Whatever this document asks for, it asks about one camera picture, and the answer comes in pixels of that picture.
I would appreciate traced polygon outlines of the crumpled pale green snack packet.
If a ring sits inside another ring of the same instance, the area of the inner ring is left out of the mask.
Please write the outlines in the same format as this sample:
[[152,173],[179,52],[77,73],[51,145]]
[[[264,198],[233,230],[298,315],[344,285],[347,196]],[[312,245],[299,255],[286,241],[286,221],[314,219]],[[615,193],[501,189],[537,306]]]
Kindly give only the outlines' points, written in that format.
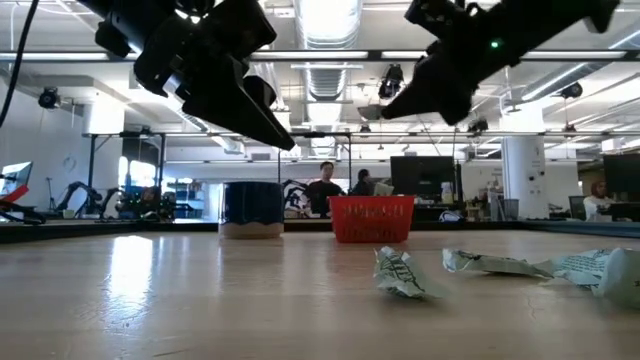
[[589,250],[550,260],[551,273],[582,287],[597,287],[612,249]]
[[404,251],[389,246],[374,251],[376,263],[373,279],[376,287],[389,294],[411,299],[437,299],[448,290],[426,276],[414,259]]
[[614,249],[593,293],[616,305],[640,309],[640,251]]
[[442,250],[444,268],[449,272],[479,271],[499,274],[516,274],[552,278],[553,275],[544,268],[530,264],[526,260],[508,257],[476,254],[459,249]]

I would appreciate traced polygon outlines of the red slotted plastic basket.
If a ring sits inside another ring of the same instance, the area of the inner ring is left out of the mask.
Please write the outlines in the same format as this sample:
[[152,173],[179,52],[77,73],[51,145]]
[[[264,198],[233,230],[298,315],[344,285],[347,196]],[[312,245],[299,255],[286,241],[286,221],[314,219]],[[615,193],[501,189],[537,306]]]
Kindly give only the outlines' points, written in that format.
[[401,243],[409,236],[413,196],[333,196],[329,205],[339,243]]

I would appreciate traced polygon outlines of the white round column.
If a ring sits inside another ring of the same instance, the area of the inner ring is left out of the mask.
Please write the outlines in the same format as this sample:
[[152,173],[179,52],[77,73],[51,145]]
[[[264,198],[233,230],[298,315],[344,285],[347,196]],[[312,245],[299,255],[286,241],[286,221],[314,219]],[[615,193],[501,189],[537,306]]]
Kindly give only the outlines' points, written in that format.
[[504,197],[518,201],[521,219],[545,219],[549,215],[546,192],[543,110],[525,104],[503,113],[502,140]]

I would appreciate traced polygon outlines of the silver ceiling air duct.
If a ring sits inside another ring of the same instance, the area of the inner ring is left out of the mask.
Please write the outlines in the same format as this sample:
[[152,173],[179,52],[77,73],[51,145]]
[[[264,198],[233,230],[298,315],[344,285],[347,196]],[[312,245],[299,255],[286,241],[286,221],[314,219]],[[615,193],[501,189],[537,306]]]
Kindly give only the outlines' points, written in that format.
[[293,0],[305,50],[350,49],[357,43],[363,0]]
[[[640,28],[610,45],[609,50],[640,50]],[[578,80],[601,70],[611,63],[612,60],[605,60],[564,65],[524,87],[520,93],[519,102],[527,103],[539,100],[572,85]]]

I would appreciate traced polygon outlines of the black monitor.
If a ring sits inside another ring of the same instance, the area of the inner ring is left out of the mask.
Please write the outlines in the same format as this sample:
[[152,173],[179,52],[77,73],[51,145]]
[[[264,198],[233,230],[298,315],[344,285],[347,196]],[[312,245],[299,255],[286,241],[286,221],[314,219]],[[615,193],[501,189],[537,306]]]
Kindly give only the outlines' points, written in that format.
[[451,156],[395,156],[390,169],[396,195],[415,195],[434,202],[442,201],[442,185],[452,185],[455,179]]
[[610,192],[640,193],[640,153],[605,155],[603,166]]

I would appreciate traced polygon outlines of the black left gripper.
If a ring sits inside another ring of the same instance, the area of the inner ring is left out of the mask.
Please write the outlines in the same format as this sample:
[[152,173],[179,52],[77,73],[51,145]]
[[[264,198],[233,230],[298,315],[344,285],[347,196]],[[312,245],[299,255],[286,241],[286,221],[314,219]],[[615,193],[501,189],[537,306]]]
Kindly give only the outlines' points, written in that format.
[[266,145],[295,142],[271,110],[276,91],[245,74],[245,61],[277,37],[257,0],[222,0],[197,23],[173,13],[147,37],[134,63],[138,82],[165,97],[165,84],[187,91],[182,110]]

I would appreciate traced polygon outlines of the blue ceramic cup beige base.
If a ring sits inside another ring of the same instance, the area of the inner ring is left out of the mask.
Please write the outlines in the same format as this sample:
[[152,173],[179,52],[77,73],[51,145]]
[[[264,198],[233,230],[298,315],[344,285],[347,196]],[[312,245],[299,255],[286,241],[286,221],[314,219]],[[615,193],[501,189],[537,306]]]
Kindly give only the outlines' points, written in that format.
[[237,181],[221,185],[218,232],[226,239],[274,239],[284,232],[279,183]]

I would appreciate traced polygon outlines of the tilted grey monitor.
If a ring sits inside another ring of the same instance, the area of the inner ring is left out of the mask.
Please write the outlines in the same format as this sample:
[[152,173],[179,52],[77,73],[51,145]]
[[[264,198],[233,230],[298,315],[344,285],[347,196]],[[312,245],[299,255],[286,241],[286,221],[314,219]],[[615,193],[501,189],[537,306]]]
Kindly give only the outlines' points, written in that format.
[[32,167],[32,162],[4,166],[0,171],[0,196],[9,195],[19,187],[27,185]]

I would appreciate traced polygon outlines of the person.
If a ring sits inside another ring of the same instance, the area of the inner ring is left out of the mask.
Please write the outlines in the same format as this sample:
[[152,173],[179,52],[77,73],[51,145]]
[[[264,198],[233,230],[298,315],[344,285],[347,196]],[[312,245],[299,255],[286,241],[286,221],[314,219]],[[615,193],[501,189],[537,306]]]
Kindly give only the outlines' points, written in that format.
[[606,183],[598,181],[591,184],[590,195],[583,199],[587,222],[613,222],[613,216],[608,213],[616,201],[608,196]]
[[328,218],[330,213],[329,198],[342,196],[345,192],[332,181],[334,165],[325,161],[320,165],[321,178],[308,184],[303,195],[307,199],[307,206],[312,214],[318,214],[321,218]]
[[358,172],[358,181],[349,192],[352,196],[372,196],[375,185],[371,181],[370,171],[361,169]]

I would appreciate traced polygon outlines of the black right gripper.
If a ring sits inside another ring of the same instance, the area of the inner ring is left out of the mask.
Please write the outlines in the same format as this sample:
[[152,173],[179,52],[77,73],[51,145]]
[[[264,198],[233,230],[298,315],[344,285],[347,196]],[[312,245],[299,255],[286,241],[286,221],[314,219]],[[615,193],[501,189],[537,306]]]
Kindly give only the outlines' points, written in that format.
[[466,118],[472,87],[525,54],[525,0],[488,9],[472,2],[413,0],[405,19],[436,37],[415,63],[411,82],[382,109],[385,119],[438,113],[449,125]]

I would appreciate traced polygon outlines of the red panel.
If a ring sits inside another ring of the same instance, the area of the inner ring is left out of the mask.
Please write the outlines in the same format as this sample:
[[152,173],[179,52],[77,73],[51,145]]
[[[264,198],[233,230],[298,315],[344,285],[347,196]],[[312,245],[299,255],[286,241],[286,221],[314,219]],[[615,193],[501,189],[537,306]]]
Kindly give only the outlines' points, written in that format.
[[14,191],[0,196],[0,201],[14,203],[19,200],[22,196],[24,196],[29,191],[27,185],[21,185],[17,187]]

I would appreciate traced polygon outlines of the black table edge rail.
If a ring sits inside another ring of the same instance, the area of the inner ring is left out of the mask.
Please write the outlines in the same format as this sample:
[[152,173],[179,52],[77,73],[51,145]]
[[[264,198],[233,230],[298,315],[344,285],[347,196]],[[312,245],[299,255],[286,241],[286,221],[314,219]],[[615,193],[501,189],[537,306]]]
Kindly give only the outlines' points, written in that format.
[[[577,235],[610,236],[640,239],[640,223],[581,221],[510,221],[510,222],[418,222],[413,231],[539,231]],[[45,225],[21,223],[0,224],[0,244],[16,244],[63,238],[120,235],[138,232],[215,232],[215,223],[153,223],[153,222],[73,222],[61,221]]]

